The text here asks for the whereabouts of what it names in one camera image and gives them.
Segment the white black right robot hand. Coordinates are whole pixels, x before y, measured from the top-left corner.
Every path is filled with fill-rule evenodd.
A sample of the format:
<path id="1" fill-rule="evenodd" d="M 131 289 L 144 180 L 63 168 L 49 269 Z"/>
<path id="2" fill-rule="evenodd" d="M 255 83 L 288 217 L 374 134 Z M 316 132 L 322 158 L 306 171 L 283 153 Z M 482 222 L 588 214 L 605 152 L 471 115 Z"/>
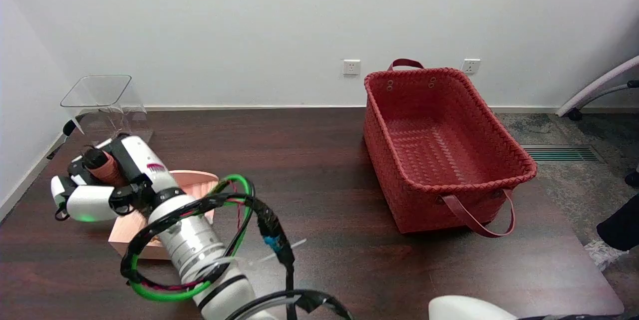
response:
<path id="1" fill-rule="evenodd" d="M 55 219 L 102 222 L 134 211 L 151 212 L 181 196 L 173 174 L 142 138 L 121 133 L 98 146 L 86 146 L 50 182 Z"/>

